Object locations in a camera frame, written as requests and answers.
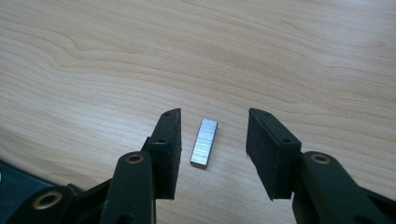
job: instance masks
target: wooden table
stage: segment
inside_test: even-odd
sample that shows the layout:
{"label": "wooden table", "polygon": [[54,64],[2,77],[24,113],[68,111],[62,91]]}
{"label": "wooden table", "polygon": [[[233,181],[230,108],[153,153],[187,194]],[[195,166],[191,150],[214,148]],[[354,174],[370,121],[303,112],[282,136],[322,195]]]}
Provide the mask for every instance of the wooden table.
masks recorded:
{"label": "wooden table", "polygon": [[[248,109],[396,199],[394,1],[0,2],[0,159],[89,189],[182,109],[176,199],[158,223],[293,223],[245,151]],[[207,170],[190,165],[219,122]]]}

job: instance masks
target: light wooden surface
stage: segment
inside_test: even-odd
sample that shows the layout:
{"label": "light wooden surface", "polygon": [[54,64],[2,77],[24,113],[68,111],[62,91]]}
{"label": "light wooden surface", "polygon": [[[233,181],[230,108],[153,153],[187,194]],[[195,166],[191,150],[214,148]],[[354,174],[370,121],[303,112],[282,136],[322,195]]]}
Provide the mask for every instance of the light wooden surface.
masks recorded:
{"label": "light wooden surface", "polygon": [[[159,223],[294,223],[245,152],[248,109],[396,199],[396,4],[0,1],[0,159],[91,188],[182,109],[176,199]],[[189,159],[219,128],[206,171]]]}

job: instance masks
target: wood grain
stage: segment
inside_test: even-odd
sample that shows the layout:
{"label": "wood grain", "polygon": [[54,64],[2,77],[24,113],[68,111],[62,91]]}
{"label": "wood grain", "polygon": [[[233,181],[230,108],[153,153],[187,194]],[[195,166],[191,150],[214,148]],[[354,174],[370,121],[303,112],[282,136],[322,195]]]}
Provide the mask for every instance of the wood grain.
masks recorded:
{"label": "wood grain", "polygon": [[[0,159],[88,189],[182,109],[176,199],[159,223],[293,223],[245,152],[248,109],[396,199],[396,4],[0,1]],[[206,171],[189,159],[219,128]]]}

